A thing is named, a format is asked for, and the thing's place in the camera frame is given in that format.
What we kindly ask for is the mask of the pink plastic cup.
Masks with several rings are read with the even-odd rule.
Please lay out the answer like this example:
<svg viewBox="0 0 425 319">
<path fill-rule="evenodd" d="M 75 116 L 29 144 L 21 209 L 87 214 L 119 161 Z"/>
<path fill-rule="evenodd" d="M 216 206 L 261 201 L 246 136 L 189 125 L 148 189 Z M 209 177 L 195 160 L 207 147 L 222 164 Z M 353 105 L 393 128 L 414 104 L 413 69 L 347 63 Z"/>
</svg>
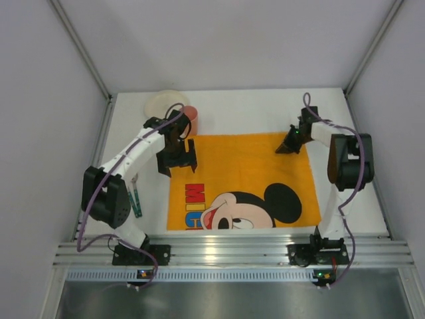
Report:
<svg viewBox="0 0 425 319">
<path fill-rule="evenodd" d="M 182 137 L 186 136 L 196 136 L 198 134 L 199 127 L 199 113 L 194 106 L 185 106 L 184 113 L 190 119 L 191 124 L 185 128 L 185 131 L 182 134 Z"/>
</svg>

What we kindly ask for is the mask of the cream round plate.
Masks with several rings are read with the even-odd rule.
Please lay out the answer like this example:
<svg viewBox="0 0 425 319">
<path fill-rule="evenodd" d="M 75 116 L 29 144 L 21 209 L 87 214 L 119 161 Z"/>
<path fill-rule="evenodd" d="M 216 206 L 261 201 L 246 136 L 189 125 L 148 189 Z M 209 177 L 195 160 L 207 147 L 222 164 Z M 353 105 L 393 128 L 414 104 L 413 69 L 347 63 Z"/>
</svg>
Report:
<svg viewBox="0 0 425 319">
<path fill-rule="evenodd" d="M 175 103 L 182 103 L 186 106 L 190 104 L 190 100 L 182 92 L 176 90 L 162 90 L 152 94 L 147 99 L 143 111 L 147 118 L 162 118 L 169 107 Z"/>
</svg>

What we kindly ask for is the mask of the orange cartoon placemat cloth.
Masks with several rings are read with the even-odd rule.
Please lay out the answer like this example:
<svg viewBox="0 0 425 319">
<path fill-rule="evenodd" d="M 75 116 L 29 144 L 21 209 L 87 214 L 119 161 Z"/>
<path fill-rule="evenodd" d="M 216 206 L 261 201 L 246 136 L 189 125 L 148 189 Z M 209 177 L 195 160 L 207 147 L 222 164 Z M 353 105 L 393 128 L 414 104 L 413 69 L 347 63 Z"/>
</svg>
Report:
<svg viewBox="0 0 425 319">
<path fill-rule="evenodd" d="M 321 221 L 306 147 L 285 133 L 195 136 L 197 168 L 171 170 L 169 231 L 314 227 Z"/>
</svg>

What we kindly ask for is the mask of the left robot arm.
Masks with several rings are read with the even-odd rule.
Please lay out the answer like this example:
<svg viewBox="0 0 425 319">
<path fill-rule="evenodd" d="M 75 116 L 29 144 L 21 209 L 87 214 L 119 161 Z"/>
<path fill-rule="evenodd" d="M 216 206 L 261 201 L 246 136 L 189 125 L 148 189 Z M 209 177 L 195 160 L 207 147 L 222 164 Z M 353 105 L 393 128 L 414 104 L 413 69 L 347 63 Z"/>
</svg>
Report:
<svg viewBox="0 0 425 319">
<path fill-rule="evenodd" d="M 195 171 L 195 142 L 182 137 L 190 127 L 190 119 L 176 110 L 165 119 L 152 117 L 132 142 L 110 161 L 86 169 L 81 200 L 84 214 L 77 237 L 79 252 L 86 249 L 82 238 L 89 218 L 107 225 L 106 235 L 129 249 L 139 250 L 148 243 L 148 236 L 136 225 L 128 188 L 151 158 L 156 158 L 158 172 L 167 177 L 171 176 L 174 167 L 189 167 Z"/>
</svg>

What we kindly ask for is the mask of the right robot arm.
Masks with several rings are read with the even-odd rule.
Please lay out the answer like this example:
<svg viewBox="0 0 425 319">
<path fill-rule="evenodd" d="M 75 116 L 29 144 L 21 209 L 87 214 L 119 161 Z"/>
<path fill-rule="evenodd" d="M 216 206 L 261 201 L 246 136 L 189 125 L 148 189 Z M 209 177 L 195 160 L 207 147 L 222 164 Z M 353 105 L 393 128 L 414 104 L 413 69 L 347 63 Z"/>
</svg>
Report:
<svg viewBox="0 0 425 319">
<path fill-rule="evenodd" d="M 298 154 L 311 141 L 328 148 L 327 178 L 331 193 L 316 230 L 324 239 L 339 240 L 349 234 L 345 227 L 348 214 L 343 209 L 375 177 L 372 137 L 320 118 L 316 106 L 302 108 L 298 120 L 297 126 L 290 126 L 276 153 Z"/>
</svg>

